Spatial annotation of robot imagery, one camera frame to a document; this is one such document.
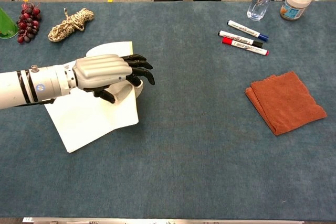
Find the black band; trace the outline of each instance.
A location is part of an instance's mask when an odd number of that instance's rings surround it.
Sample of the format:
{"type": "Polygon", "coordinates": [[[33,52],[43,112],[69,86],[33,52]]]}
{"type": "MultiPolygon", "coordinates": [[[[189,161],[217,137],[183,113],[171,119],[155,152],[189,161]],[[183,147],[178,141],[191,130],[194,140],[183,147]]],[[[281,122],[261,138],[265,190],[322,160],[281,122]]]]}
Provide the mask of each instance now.
{"type": "Polygon", "coordinates": [[[35,88],[34,88],[34,85],[33,85],[33,81],[31,80],[31,77],[30,77],[30,72],[28,70],[25,70],[25,71],[26,71],[30,91],[32,92],[31,94],[33,96],[34,102],[38,102],[37,95],[36,95],[36,92],[35,92],[35,88]]]}
{"type": "Polygon", "coordinates": [[[26,100],[26,103],[29,104],[30,99],[29,99],[29,96],[27,94],[25,83],[23,82],[23,79],[22,79],[21,71],[16,71],[16,73],[17,73],[17,77],[19,78],[20,86],[21,86],[21,89],[22,89],[22,94],[23,94],[23,96],[26,100]]]}

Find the brown towel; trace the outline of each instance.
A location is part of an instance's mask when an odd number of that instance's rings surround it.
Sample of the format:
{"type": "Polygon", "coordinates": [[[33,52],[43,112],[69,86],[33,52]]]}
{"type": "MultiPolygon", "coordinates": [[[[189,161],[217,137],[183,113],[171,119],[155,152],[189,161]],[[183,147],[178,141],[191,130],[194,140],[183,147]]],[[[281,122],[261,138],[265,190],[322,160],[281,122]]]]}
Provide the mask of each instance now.
{"type": "Polygon", "coordinates": [[[293,71],[252,82],[245,94],[276,136],[327,117],[293,71]]]}

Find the white jar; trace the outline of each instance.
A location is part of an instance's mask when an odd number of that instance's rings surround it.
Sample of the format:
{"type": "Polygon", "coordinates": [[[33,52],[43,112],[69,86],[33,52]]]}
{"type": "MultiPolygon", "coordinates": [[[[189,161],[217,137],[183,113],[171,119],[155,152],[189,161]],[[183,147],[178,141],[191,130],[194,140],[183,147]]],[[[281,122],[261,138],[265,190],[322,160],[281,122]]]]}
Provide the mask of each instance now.
{"type": "Polygon", "coordinates": [[[308,7],[312,0],[285,0],[280,15],[287,20],[297,20],[308,7]]]}

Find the sheet of paper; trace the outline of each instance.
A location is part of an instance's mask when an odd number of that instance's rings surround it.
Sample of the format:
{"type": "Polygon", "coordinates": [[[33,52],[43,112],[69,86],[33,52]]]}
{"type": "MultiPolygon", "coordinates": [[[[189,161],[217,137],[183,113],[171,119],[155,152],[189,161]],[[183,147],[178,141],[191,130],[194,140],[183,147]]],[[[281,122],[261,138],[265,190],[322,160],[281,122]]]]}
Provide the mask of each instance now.
{"type": "MultiPolygon", "coordinates": [[[[133,53],[132,42],[114,42],[92,48],[86,57],[101,54],[126,56],[133,53]]],[[[71,67],[75,62],[65,65],[71,67]]],[[[118,92],[116,104],[101,98],[95,98],[92,92],[78,88],[70,95],[58,97],[53,104],[45,107],[63,141],[66,150],[71,153],[97,140],[105,134],[138,123],[134,87],[127,81],[118,83],[109,89],[118,92]]]]}

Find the rope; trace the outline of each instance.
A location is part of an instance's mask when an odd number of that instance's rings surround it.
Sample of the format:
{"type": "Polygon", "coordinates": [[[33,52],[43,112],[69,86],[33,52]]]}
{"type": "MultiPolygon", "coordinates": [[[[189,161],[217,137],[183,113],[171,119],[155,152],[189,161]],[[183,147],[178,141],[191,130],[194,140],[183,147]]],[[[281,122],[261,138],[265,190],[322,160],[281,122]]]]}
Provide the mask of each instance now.
{"type": "Polygon", "coordinates": [[[53,27],[48,35],[49,40],[52,42],[58,42],[67,38],[75,31],[75,29],[84,31],[85,22],[94,19],[94,13],[86,8],[83,8],[70,17],[65,8],[64,13],[67,19],[63,20],[61,24],[53,27]]]}

